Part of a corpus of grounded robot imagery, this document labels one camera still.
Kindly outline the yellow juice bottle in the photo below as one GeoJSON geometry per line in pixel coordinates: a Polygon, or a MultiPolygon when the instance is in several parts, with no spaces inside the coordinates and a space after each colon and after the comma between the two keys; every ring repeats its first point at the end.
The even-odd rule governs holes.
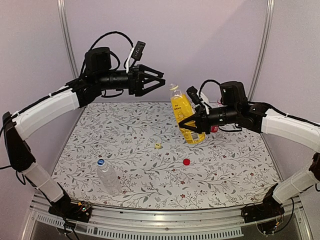
{"type": "MultiPolygon", "coordinates": [[[[194,110],[186,94],[181,91],[176,83],[169,85],[170,101],[177,124],[192,116],[194,110]]],[[[189,129],[179,128],[188,144],[199,144],[205,139],[204,133],[196,133],[189,129]]]]}

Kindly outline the clear bottle red label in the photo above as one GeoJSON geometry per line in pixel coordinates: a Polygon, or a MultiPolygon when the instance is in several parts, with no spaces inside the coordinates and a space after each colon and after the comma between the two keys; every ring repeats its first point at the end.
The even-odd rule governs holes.
{"type": "MultiPolygon", "coordinates": [[[[216,100],[216,103],[214,103],[212,105],[213,108],[219,108],[219,107],[222,107],[222,106],[223,105],[222,105],[221,100],[219,98],[216,100]]],[[[211,133],[216,133],[218,130],[219,130],[219,126],[215,125],[215,126],[211,127],[210,131],[211,131],[211,133]]]]}

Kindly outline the red bottle cap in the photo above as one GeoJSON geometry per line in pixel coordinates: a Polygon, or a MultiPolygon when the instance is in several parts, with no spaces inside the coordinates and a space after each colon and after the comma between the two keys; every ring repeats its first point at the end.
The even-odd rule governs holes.
{"type": "Polygon", "coordinates": [[[185,158],[182,162],[185,166],[189,166],[191,164],[191,161],[188,158],[185,158]]]}

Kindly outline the beige bottle cap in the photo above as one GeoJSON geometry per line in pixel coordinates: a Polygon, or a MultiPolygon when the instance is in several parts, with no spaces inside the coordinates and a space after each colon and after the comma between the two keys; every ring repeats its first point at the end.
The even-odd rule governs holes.
{"type": "Polygon", "coordinates": [[[161,143],[156,143],[156,144],[154,145],[154,147],[159,150],[159,149],[162,148],[162,144],[161,144],[161,143]]]}

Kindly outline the clear bottle blue cap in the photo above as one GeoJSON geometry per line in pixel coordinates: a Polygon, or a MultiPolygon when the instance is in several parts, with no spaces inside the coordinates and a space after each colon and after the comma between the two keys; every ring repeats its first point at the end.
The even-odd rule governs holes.
{"type": "Polygon", "coordinates": [[[109,195],[116,196],[121,193],[121,184],[114,168],[104,159],[96,162],[97,175],[100,178],[105,192],[109,195]]]}

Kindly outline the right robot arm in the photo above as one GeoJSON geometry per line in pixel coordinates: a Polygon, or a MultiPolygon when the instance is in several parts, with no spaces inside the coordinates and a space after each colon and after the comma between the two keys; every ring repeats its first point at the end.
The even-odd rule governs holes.
{"type": "Polygon", "coordinates": [[[314,151],[311,165],[273,186],[259,206],[262,218],[269,218],[291,197],[320,182],[320,125],[284,113],[269,103],[248,101],[244,85],[239,81],[220,83],[221,107],[208,108],[201,97],[202,90],[190,87],[187,94],[197,105],[195,113],[178,125],[195,133],[209,134],[212,126],[237,124],[239,127],[291,140],[314,151]]]}

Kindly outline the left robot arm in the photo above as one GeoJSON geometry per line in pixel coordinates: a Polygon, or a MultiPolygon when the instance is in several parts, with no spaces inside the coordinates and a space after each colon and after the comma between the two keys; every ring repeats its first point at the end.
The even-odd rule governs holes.
{"type": "Polygon", "coordinates": [[[144,96],[165,85],[164,73],[143,64],[126,64],[124,70],[112,68],[109,47],[91,48],[84,55],[84,73],[14,114],[2,116],[4,144],[10,166],[32,183],[63,216],[74,213],[74,205],[63,188],[37,162],[26,140],[38,129],[65,113],[83,108],[103,91],[128,90],[144,96]]]}

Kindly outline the floral table mat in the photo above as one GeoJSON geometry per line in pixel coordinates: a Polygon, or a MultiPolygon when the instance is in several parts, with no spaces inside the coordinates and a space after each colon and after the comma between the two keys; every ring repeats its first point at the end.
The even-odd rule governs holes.
{"type": "Polygon", "coordinates": [[[52,177],[75,200],[161,210],[256,203],[281,180],[259,134],[218,131],[188,144],[165,102],[87,106],[52,177]],[[115,170],[120,194],[105,192],[99,159],[115,170]]]}

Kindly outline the left aluminium frame post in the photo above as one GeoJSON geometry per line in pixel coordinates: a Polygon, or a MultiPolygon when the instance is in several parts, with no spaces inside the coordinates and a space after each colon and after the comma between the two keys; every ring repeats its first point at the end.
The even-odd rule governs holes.
{"type": "Polygon", "coordinates": [[[78,68],[76,64],[76,59],[73,51],[72,40],[71,40],[69,26],[68,26],[66,5],[64,0],[57,0],[56,2],[57,2],[58,16],[59,16],[62,36],[64,40],[64,45],[66,49],[66,54],[67,54],[71,74],[75,79],[76,77],[78,77],[79,74],[78,74],[78,68]]]}

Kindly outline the aluminium frame post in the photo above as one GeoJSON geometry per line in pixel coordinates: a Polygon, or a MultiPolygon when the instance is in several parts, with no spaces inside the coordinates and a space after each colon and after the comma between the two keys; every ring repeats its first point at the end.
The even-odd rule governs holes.
{"type": "Polygon", "coordinates": [[[56,2],[57,2],[58,16],[59,16],[62,36],[64,40],[64,45],[66,49],[66,54],[67,54],[71,74],[75,79],[76,77],[78,77],[79,74],[78,74],[78,68],[76,64],[76,59],[73,51],[72,40],[71,40],[69,26],[68,26],[66,5],[64,0],[57,0],[56,2]]]}
{"type": "Polygon", "coordinates": [[[274,15],[274,8],[275,8],[275,1],[268,0],[266,2],[266,12],[265,12],[265,19],[264,19],[264,26],[262,31],[262,37],[260,42],[260,47],[257,55],[257,61],[255,64],[255,68],[253,71],[252,81],[249,88],[248,100],[252,101],[255,95],[255,91],[258,86],[259,77],[261,74],[261,70],[263,67],[263,62],[265,58],[265,54],[268,47],[268,41],[271,33],[272,22],[273,22],[273,15],[274,15]]]}

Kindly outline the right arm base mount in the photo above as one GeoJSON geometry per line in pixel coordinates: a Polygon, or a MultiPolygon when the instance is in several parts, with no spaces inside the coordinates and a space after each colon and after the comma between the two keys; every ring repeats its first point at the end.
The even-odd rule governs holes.
{"type": "Polygon", "coordinates": [[[251,223],[283,215],[285,210],[281,203],[278,203],[269,195],[262,200],[262,203],[249,203],[241,209],[241,217],[245,223],[251,223]]]}

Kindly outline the right aluminium frame post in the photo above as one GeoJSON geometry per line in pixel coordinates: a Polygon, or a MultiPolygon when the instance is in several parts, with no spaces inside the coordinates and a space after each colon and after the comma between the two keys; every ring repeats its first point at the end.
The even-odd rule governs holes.
{"type": "Polygon", "coordinates": [[[265,12],[265,19],[264,19],[264,26],[262,31],[262,37],[260,42],[260,47],[257,55],[257,61],[255,64],[255,68],[253,71],[252,81],[249,88],[248,100],[252,101],[255,95],[255,91],[258,86],[259,77],[261,74],[261,70],[263,67],[263,62],[265,58],[265,54],[268,47],[268,41],[271,33],[272,22],[273,22],[273,15],[274,15],[274,8],[275,8],[275,1],[268,0],[266,2],[266,12],[265,12]]]}

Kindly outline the front aluminium rail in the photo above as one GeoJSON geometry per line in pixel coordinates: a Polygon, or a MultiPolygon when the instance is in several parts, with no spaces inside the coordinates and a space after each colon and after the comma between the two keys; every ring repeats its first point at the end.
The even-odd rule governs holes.
{"type": "Polygon", "coordinates": [[[274,218],[245,222],[242,207],[193,210],[143,210],[92,207],[88,222],[68,227],[49,213],[49,204],[35,194],[22,229],[23,240],[313,240],[298,197],[284,204],[284,216],[274,233],[262,231],[274,218]]]}

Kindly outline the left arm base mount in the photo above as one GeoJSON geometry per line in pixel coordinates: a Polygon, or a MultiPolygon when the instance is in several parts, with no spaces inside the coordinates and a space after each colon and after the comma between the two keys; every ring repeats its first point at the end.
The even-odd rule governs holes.
{"type": "Polygon", "coordinates": [[[92,214],[92,205],[87,201],[72,202],[67,192],[60,186],[63,195],[57,202],[49,201],[49,214],[61,217],[67,220],[88,223],[92,214]]]}

